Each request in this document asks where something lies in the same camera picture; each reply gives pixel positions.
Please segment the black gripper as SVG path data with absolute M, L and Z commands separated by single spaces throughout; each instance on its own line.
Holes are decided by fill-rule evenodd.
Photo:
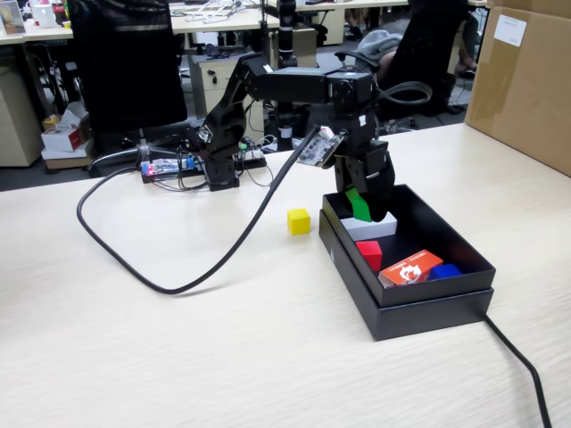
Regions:
M 352 206 L 354 218 L 364 218 L 364 200 L 374 222 L 383 220 L 392 197 L 395 173 L 388 143 L 377 138 L 376 115 L 361 113 L 335 123 L 342 142 L 334 151 L 338 192 Z M 365 192 L 363 198 L 358 192 Z

